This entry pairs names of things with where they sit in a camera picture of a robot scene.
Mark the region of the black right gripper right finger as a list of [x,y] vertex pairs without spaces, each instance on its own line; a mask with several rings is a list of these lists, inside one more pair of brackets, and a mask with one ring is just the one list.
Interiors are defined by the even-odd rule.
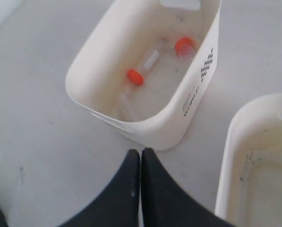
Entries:
[[232,226],[190,197],[151,148],[141,155],[141,206],[145,227]]

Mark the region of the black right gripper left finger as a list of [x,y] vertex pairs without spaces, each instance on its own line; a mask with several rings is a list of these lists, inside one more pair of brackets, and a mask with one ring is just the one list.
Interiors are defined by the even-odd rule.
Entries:
[[127,151],[105,189],[62,227],[137,227],[139,225],[140,155]]

